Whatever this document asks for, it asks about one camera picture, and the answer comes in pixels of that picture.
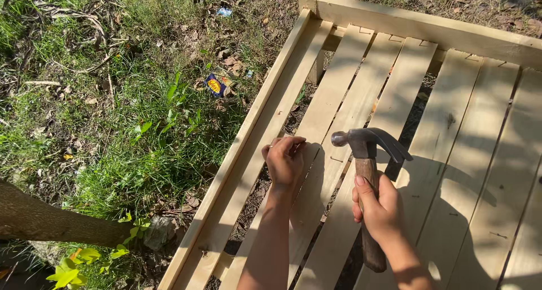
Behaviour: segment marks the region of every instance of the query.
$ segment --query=fingernail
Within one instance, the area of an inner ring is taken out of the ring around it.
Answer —
[[[355,182],[357,186],[362,186],[367,183],[364,176],[356,176]]]

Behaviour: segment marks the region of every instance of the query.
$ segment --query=wooden pallet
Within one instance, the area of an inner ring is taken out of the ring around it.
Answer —
[[[201,290],[211,275],[221,290],[236,288],[267,198],[237,254],[224,247],[264,164],[260,149],[280,134],[307,77],[318,80],[322,50],[335,54],[296,132],[309,147],[290,213],[289,282],[347,171],[295,289],[334,289],[359,231],[351,151],[330,134],[363,127],[377,102],[369,126],[399,138],[427,72],[437,80],[409,148],[414,161],[396,181],[409,240],[441,289],[538,288],[542,40],[355,0],[299,3],[159,289]],[[385,170],[389,156],[380,150],[377,161]],[[355,286],[394,288],[390,270],[365,268]]]

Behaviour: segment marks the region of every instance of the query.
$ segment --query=tree bark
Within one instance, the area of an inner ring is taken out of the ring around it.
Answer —
[[[0,180],[0,239],[64,241],[116,247],[130,237],[130,222],[118,223],[61,210]]]

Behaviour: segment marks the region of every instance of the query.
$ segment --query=left hand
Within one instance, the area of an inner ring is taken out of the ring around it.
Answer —
[[[271,181],[275,186],[293,186],[303,170],[302,151],[305,138],[289,136],[274,138],[271,145],[262,148],[262,155],[267,163]]]

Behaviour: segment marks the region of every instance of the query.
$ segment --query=right hand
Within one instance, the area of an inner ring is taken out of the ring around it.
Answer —
[[[404,238],[399,209],[399,193],[389,178],[379,175],[379,198],[369,182],[362,176],[356,176],[356,186],[352,190],[352,212],[354,221],[360,223],[365,220],[365,225],[371,236],[382,247],[393,239]],[[363,211],[359,206],[362,201]]]

